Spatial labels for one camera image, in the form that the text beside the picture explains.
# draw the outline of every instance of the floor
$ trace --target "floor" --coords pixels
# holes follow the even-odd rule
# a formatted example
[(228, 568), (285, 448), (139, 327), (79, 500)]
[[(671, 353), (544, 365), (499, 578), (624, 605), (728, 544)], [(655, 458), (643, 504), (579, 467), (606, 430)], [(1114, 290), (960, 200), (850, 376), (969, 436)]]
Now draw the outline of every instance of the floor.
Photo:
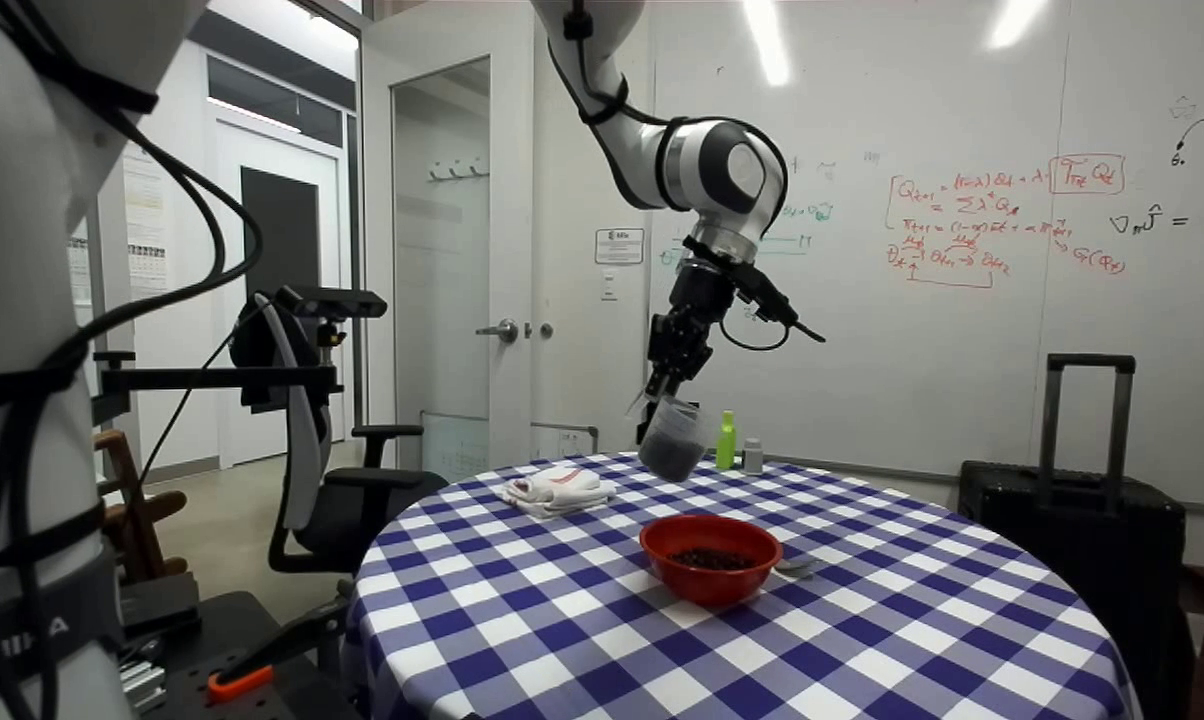
[[(335, 448), (332, 467), (351, 467), (355, 448)], [(148, 481), (148, 492), (182, 492), (189, 507), (160, 520), (163, 555), (182, 555), (199, 596), (251, 592), (279, 623), (335, 592), (340, 578), (279, 578), (266, 568), (266, 539), (279, 514), (285, 459), (256, 459), (218, 472)]]

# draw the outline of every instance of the round table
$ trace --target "round table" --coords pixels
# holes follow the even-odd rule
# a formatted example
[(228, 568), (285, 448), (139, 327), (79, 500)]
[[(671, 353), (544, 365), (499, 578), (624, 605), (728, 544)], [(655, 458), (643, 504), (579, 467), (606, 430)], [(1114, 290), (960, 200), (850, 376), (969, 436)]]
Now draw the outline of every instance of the round table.
[[(1043, 566), (987, 529), (817, 467), (655, 481), (577, 459), (606, 507), (531, 517), (483, 472), (375, 538), (355, 596), (375, 679), (423, 717), (1135, 717), (1114, 646)], [(799, 579), (705, 612), (646, 572), (675, 514), (764, 523)]]

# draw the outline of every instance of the black luggage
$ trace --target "black luggage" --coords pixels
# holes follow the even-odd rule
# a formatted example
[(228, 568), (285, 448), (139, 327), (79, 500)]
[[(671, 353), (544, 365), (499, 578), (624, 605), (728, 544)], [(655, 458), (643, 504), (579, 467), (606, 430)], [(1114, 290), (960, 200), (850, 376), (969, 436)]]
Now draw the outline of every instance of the black luggage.
[[(1060, 472), (1063, 370), (1114, 370), (1108, 472)], [(1175, 605), (1182, 507), (1122, 477), (1132, 358), (1048, 358), (1041, 467), (960, 463), (960, 514), (1063, 578), (1121, 646), (1146, 720), (1189, 717), (1193, 635)]]

